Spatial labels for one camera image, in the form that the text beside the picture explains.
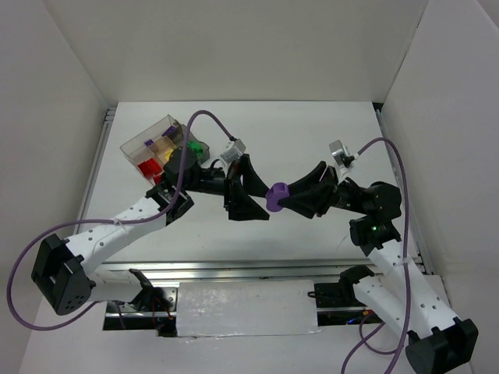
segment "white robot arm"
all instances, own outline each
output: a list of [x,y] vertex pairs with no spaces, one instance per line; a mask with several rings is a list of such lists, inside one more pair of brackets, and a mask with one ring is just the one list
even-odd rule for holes
[[[287,208],[307,218],[320,217],[335,207],[365,214],[350,221],[352,241],[394,285],[395,293],[385,288],[366,266],[347,270],[340,282],[353,298],[372,309],[400,335],[405,315],[405,277],[400,235],[391,223],[402,214],[400,191],[383,182],[359,187],[345,178],[355,158],[348,155],[341,142],[331,144],[331,152],[336,168],[322,161],[297,182],[276,183],[269,189],[253,170],[247,154],[235,152],[234,159],[222,158],[228,165],[225,174],[221,168],[203,169],[196,155],[188,151],[182,191],[173,209],[161,215],[157,212],[164,211],[172,202],[179,178],[180,150],[176,150],[165,165],[161,182],[114,217],[112,224],[102,224],[64,240],[57,235],[47,237],[41,243],[32,278],[59,315],[73,312],[86,301],[119,300],[137,310],[149,305],[151,299],[168,305],[162,290],[154,288],[140,271],[107,272],[98,267],[138,238],[179,219],[193,206],[186,191],[224,196],[228,219],[234,221],[269,219],[268,212],[250,196],[266,198],[270,211]],[[478,335],[475,325],[469,319],[461,321],[437,297],[411,259],[403,261],[407,262],[412,288],[406,349],[412,367],[418,374],[438,374],[469,361]]]

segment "purple object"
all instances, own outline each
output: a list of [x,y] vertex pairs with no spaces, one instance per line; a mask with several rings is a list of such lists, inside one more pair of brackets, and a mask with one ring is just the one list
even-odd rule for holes
[[166,129],[166,131],[165,131],[165,132],[163,132],[163,133],[161,134],[161,136],[170,136],[171,134],[173,134],[173,133],[175,132],[175,130],[176,130],[176,129],[177,129],[176,127],[174,127],[174,126],[170,126],[170,127],[168,127],[168,128]]
[[286,197],[289,197],[288,185],[284,182],[275,183],[265,194],[265,199],[267,199],[267,210],[274,213],[282,210],[282,206],[278,203],[280,199]]

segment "white backdrop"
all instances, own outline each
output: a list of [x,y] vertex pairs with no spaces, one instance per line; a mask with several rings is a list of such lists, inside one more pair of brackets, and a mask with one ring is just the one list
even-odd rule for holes
[[44,0],[118,101],[384,101],[427,0]]
[[[17,372],[30,331],[10,316],[5,284],[14,259],[46,228],[74,219],[104,108],[90,79],[38,0],[0,2],[0,362]],[[41,293],[34,256],[15,279],[14,301],[33,321]]]
[[497,371],[499,29],[470,0],[430,1],[382,111],[409,173],[412,217],[451,302]]

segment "cable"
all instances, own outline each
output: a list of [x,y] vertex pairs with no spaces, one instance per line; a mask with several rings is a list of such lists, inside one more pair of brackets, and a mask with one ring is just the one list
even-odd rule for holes
[[[374,316],[374,313],[369,313],[367,316],[365,316],[364,318],[362,318],[362,321],[360,321],[360,324],[359,324],[359,335],[360,335],[360,339],[361,340],[364,340],[364,333],[362,332],[362,328],[364,326],[364,323],[371,317],[371,316]],[[376,349],[376,348],[373,348],[370,346],[369,343],[367,343],[367,340],[366,342],[364,343],[366,345],[366,347],[368,347],[371,351],[373,351],[374,353],[378,353],[379,355],[393,355],[397,350],[396,349],[393,349],[391,351],[380,351],[379,349]]]
[[345,374],[346,366],[352,358],[353,354],[362,347],[371,337],[373,337],[379,330],[381,330],[384,326],[384,322],[380,323],[378,327],[376,327],[373,331],[371,331],[365,338],[363,338],[359,343],[356,344],[354,348],[346,355],[345,360],[342,365],[342,374]]
[[[186,168],[187,141],[189,138],[190,128],[192,127],[196,117],[199,115],[207,115],[207,116],[211,117],[231,141],[236,141],[236,138],[234,136],[232,136],[232,134],[225,128],[225,126],[222,125],[220,120],[213,113],[211,113],[210,111],[205,111],[205,110],[195,112],[189,118],[189,121],[187,122],[186,133],[184,135],[184,139],[183,139],[183,143],[182,143],[182,152],[181,152],[181,156],[180,156],[179,179],[177,181],[177,186],[175,187],[175,193],[173,194],[172,201],[161,212],[159,212],[153,216],[150,216],[148,218],[142,218],[139,220],[121,221],[122,224],[145,224],[147,222],[151,222],[151,221],[156,220],[157,218],[165,215],[175,205],[175,203],[177,202],[177,199],[179,198],[180,190],[182,189],[182,180],[184,177],[183,172]],[[14,307],[14,303],[12,300],[12,284],[14,283],[14,277],[16,275],[16,271],[19,268],[21,261],[26,256],[26,254],[30,251],[30,249],[33,248],[33,246],[35,244],[37,244],[37,242],[39,242],[41,239],[43,239],[47,235],[53,233],[54,231],[57,231],[61,228],[76,226],[78,224],[115,224],[115,222],[113,220],[109,220],[109,219],[84,219],[84,220],[70,221],[70,222],[65,222],[64,224],[55,225],[53,228],[49,228],[48,230],[45,230],[44,232],[39,234],[35,239],[33,239],[23,249],[23,251],[19,254],[19,257],[17,257],[16,261],[12,265],[9,279],[7,280],[7,290],[6,290],[7,306],[9,307],[9,311],[11,312],[14,319],[17,322],[19,322],[21,325],[27,327],[28,329],[32,329],[32,330],[36,330],[36,331],[52,331],[52,330],[60,329],[62,327],[68,326],[70,323],[73,323],[77,319],[81,318],[85,313],[87,313],[90,309],[92,309],[97,304],[96,302],[91,303],[80,314],[74,316],[73,318],[69,319],[68,321],[66,321],[64,323],[60,323],[59,325],[37,326],[37,325],[34,325],[32,323],[29,323],[23,317],[21,317],[21,315],[17,312],[16,308]]]
[[123,314],[122,314],[121,308],[119,307],[119,303],[118,302],[114,302],[114,303],[115,303],[116,308],[118,310],[119,322],[122,325],[122,330],[126,330],[125,320],[123,319]]
[[[404,197],[404,238],[402,239],[402,260],[407,258],[408,253],[408,243],[409,243],[409,192],[407,188],[407,176],[405,174],[404,164],[402,162],[402,157],[398,152],[397,146],[388,138],[376,138],[368,142],[365,146],[363,146],[359,152],[358,156],[366,152],[366,150],[371,147],[373,144],[378,142],[385,142],[390,148],[393,150],[395,156],[397,157],[398,166],[400,167],[400,175],[402,177],[402,191]],[[393,368],[397,364],[398,358],[402,353],[402,349],[404,348],[405,338],[407,336],[407,332],[409,330],[409,320],[411,318],[411,280],[409,276],[409,265],[407,263],[403,263],[404,267],[404,278],[405,278],[405,317],[404,317],[404,325],[402,327],[402,333],[400,338],[398,339],[398,344],[395,349],[395,353],[393,358],[390,361],[390,365],[388,365],[387,369],[384,371],[384,374],[390,374],[393,371]],[[375,329],[373,333],[370,333],[366,339],[362,339],[347,355],[345,361],[342,366],[342,374],[345,374],[346,363],[352,357],[353,353],[359,349],[370,337],[374,335],[375,332],[379,331],[379,329]]]

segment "transparent plastic box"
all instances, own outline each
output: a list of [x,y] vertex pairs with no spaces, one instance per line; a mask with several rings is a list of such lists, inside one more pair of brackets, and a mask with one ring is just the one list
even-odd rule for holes
[[[154,185],[159,182],[163,166],[173,150],[182,146],[185,134],[186,127],[167,115],[120,149],[139,173]],[[210,158],[210,147],[196,139],[192,132],[189,133],[187,146],[197,154],[200,163]]]

